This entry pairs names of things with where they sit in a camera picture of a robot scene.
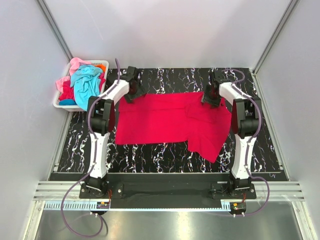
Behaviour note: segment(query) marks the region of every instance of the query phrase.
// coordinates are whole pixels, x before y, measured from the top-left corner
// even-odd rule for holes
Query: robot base
[[[223,199],[257,199],[255,185],[251,183],[250,188],[240,190],[228,189],[228,183],[213,183],[211,184],[212,198],[215,200]]]
[[[124,185],[120,182],[109,183],[108,189],[112,192],[112,199],[121,199],[124,192]],[[98,191],[94,188],[87,187],[85,183],[81,184],[80,199],[108,199],[108,191],[105,193]]]

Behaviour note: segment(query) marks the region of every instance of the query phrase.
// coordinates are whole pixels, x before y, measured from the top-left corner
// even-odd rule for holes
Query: metal floor
[[[257,210],[248,202],[247,212]],[[70,225],[85,235],[95,234],[100,221],[77,217],[83,211],[65,211]],[[249,217],[226,217],[224,212],[110,211],[103,215],[106,227],[95,240],[302,240],[294,209],[289,202],[270,202],[265,210]],[[83,239],[71,233],[56,210],[43,211],[36,240]]]

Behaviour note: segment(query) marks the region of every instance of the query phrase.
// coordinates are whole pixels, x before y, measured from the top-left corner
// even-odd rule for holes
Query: black and white marble table
[[[238,83],[245,93],[256,96],[256,87],[248,68],[236,68],[245,74]],[[148,93],[168,94],[201,92],[209,82],[210,68],[152,68],[141,69],[141,81]],[[228,78],[241,78],[237,72],[225,73]],[[114,81],[116,69],[110,69],[108,79]],[[107,144],[106,166],[109,173],[225,173],[233,164],[235,136],[229,133],[215,163],[196,152],[187,150],[187,142],[116,145],[116,128]],[[91,140],[86,125],[86,112],[75,112],[69,124],[59,162],[58,172],[86,172],[90,164]],[[280,172],[279,163],[266,122],[253,148],[252,172]]]

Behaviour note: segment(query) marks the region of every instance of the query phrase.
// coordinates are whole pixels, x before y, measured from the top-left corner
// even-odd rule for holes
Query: orange cloth
[[[97,68],[102,69],[102,71],[105,73],[106,72],[106,66],[104,66],[103,64],[98,64],[98,65],[94,65]]]

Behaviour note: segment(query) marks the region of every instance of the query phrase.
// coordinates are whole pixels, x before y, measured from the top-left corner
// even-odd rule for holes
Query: red cloth
[[[100,90],[100,93],[101,93],[101,89],[102,89],[102,85],[105,83],[106,79],[104,78],[105,74],[104,73],[101,73],[100,76],[99,76],[99,79],[100,79],[100,84],[99,84],[99,90]]]
[[[70,87],[70,83],[71,83],[70,80],[69,81],[65,81],[63,83],[63,86],[62,86],[63,92],[59,97],[60,101],[66,100],[66,99],[72,99],[73,101],[75,101],[74,88]]]
[[[203,92],[147,94],[119,103],[115,143],[157,144],[188,141],[188,150],[214,163],[230,130],[231,114],[221,105],[202,105]]]
[[[101,73],[99,76],[99,78],[100,78],[100,84],[99,84],[100,92],[101,92],[101,88],[102,88],[103,84],[106,81],[106,79],[104,78],[104,75],[105,75],[104,73]],[[71,83],[70,80],[63,82],[63,85],[62,85],[63,92],[59,97],[60,101],[66,100],[66,99],[72,99],[73,101],[75,101],[74,88],[70,87],[70,83]]]

